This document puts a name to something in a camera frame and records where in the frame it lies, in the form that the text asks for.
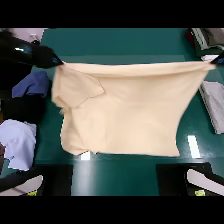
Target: black cloth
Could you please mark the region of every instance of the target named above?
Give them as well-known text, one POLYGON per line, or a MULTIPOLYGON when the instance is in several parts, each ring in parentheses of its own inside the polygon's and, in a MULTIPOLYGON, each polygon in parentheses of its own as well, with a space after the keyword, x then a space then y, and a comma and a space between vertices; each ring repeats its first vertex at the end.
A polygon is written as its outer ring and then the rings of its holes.
POLYGON ((41 95, 25 95, 2 101, 3 120, 17 120, 38 124, 45 112, 45 100, 41 95))

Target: green table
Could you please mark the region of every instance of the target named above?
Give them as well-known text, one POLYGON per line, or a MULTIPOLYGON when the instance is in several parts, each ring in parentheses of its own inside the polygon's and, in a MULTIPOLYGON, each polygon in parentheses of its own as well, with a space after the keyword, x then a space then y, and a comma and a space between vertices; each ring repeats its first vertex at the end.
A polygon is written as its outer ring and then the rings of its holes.
MULTIPOLYGON (((66 62, 98 64, 158 63, 199 60, 184 38, 184 28, 48 29, 42 45, 66 62)), ((52 79, 54 69, 48 70, 52 79)), ((209 81, 224 83, 223 71, 209 72, 209 81)), ((38 129, 36 164, 74 164, 73 195, 158 195, 155 165, 205 162, 224 177, 224 136, 216 135, 199 92, 184 113, 177 132, 180 157, 91 154, 81 161, 61 148, 60 109, 47 99, 47 112, 38 129), (188 136, 194 135, 200 159, 191 156, 188 136)))

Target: blue clothing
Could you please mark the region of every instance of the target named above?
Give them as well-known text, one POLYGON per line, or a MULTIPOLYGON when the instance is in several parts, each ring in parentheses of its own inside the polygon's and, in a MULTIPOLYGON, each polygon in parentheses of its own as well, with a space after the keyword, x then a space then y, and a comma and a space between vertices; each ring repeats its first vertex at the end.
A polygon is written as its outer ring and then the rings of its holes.
POLYGON ((40 94, 47 96, 49 79, 45 71, 31 72, 12 88, 12 98, 40 94))

